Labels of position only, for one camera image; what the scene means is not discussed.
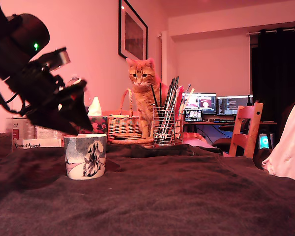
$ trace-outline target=picture frame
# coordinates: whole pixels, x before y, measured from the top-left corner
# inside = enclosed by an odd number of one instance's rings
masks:
[[[148,59],[148,26],[127,0],[119,0],[118,54],[133,60]]]

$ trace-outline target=wire pen holder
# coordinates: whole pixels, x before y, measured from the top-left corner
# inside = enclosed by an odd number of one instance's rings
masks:
[[[181,116],[175,116],[175,107],[153,107],[154,147],[182,144],[183,123],[176,120]]]

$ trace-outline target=black curtain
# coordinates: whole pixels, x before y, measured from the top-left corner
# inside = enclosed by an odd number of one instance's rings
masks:
[[[252,55],[252,90],[254,101],[264,104],[262,121],[278,123],[276,142],[286,117],[295,103],[295,27],[293,30],[261,31],[258,47]]]

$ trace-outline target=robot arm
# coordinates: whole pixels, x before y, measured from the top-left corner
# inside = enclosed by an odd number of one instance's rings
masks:
[[[37,17],[30,14],[5,17],[0,8],[0,78],[19,95],[23,106],[19,112],[11,110],[1,94],[0,104],[11,113],[26,115],[34,125],[77,135],[71,124],[74,123],[92,131],[83,103],[86,81],[59,91],[64,86],[63,79],[50,73],[70,63],[66,48],[30,61],[48,42],[48,29]]]

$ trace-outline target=green led light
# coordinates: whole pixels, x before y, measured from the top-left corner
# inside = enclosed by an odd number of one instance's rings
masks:
[[[34,43],[34,48],[35,48],[35,51],[37,51],[37,50],[38,50],[38,48],[39,48],[39,45],[38,45],[38,43]]]

